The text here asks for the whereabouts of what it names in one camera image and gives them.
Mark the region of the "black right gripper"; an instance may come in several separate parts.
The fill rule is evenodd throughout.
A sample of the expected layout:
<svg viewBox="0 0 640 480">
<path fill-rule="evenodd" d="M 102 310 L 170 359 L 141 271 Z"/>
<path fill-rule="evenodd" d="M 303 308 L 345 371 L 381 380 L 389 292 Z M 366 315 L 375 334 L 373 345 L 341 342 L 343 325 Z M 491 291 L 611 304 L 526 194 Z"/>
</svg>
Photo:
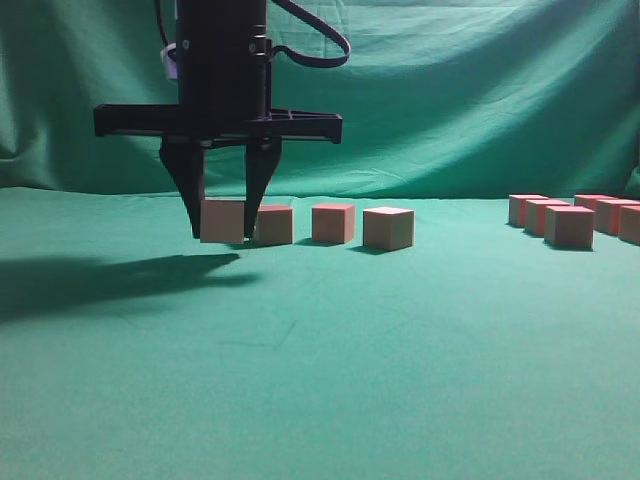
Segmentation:
<svg viewBox="0 0 640 480">
<path fill-rule="evenodd" d="M 272 106 L 273 58 L 282 53 L 299 65 L 323 69 L 343 65 L 344 57 L 307 56 L 273 45 L 264 34 L 219 44 L 185 39 L 175 51 L 170 70 L 177 75 L 178 102 L 99 105 L 93 113 L 95 135 L 163 137 L 160 160 L 181 196 L 195 239 L 201 233 L 205 162 L 197 141 L 235 145 L 251 140 L 245 151 L 244 204 L 244 237 L 251 239 L 282 156 L 282 139 L 334 144 L 342 139 L 338 114 Z"/>
</svg>

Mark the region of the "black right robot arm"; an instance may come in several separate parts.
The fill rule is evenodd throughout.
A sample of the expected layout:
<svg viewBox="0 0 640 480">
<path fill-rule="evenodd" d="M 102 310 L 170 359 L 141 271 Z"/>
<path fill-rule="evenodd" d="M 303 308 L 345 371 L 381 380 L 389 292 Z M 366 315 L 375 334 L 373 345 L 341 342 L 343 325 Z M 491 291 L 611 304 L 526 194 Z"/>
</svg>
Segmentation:
<svg viewBox="0 0 640 480">
<path fill-rule="evenodd" d="M 176 40 L 161 53 L 168 77 L 176 80 L 178 101 L 170 105 L 99 105 L 94 129 L 108 135 L 161 140 L 160 160 L 185 205 L 194 238 L 242 243 L 254 235 L 259 206 L 279 164 L 285 140 L 342 139 L 335 113 L 275 109 L 271 104 L 272 60 L 278 53 L 311 68 L 335 68 L 349 59 L 349 41 L 292 1 L 279 7 L 334 41 L 337 58 L 303 55 L 276 46 L 267 36 L 264 1 L 179 1 Z M 245 149 L 246 197 L 205 196 L 205 153 L 215 148 Z"/>
</svg>

